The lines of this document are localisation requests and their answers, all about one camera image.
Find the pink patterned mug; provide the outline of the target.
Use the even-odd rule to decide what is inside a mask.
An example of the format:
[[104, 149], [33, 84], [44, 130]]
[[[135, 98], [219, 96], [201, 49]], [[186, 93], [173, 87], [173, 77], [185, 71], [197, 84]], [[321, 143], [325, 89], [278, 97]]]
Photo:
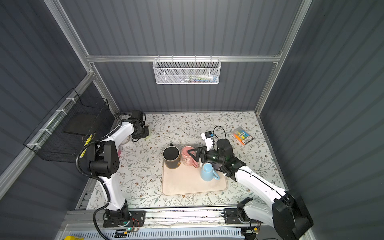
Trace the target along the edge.
[[182, 162], [187, 167], [198, 168], [199, 164], [194, 160], [194, 158], [188, 153], [188, 150], [192, 150], [193, 147], [186, 146], [182, 149]]

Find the light blue mug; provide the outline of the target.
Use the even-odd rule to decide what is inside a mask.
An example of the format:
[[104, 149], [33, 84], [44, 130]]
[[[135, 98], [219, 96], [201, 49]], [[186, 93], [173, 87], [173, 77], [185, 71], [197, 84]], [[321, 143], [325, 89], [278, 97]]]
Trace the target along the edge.
[[213, 168], [212, 164], [206, 163], [206, 164], [204, 164], [202, 166], [201, 178], [202, 178], [202, 180], [204, 180], [206, 182], [210, 182], [212, 180], [219, 180], [220, 176], [215, 171], [215, 169]]

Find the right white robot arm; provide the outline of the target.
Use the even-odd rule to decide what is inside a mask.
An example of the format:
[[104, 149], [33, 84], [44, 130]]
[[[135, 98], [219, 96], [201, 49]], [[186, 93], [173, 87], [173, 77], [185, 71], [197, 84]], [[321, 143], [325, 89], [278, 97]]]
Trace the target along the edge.
[[233, 153], [227, 139], [217, 141], [217, 148], [198, 147], [188, 151], [196, 163], [210, 163], [234, 182], [243, 185], [261, 198], [266, 206], [252, 198], [237, 204], [237, 216], [243, 223], [260, 221], [275, 229], [283, 240], [300, 239], [314, 221], [302, 197], [263, 179]]

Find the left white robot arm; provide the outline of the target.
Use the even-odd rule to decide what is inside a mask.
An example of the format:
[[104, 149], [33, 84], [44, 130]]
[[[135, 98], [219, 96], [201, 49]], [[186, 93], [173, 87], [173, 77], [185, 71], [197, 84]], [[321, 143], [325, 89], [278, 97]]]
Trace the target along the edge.
[[131, 219], [127, 201], [114, 176], [120, 166], [119, 145], [128, 137], [136, 142], [148, 137], [149, 127], [142, 111], [117, 113], [114, 117], [118, 120], [117, 126], [100, 139], [85, 144], [76, 157], [75, 165], [79, 173], [100, 183], [107, 203], [95, 212], [104, 209], [104, 219], [116, 226], [127, 224]]

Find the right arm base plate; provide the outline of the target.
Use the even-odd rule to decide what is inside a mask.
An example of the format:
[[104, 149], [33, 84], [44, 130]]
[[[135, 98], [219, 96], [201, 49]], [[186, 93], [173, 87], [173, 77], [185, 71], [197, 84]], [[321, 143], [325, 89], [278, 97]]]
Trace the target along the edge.
[[252, 220], [249, 218], [245, 211], [241, 208], [225, 208], [221, 213], [220, 216], [225, 219], [225, 223], [230, 224], [256, 224], [260, 225], [263, 222], [260, 222], [258, 220]]

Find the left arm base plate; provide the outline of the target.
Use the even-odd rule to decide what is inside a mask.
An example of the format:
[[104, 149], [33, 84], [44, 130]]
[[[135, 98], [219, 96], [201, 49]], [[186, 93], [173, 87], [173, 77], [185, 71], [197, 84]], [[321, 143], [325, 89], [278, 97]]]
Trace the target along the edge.
[[143, 227], [146, 219], [145, 211], [110, 211], [103, 214], [104, 228]]

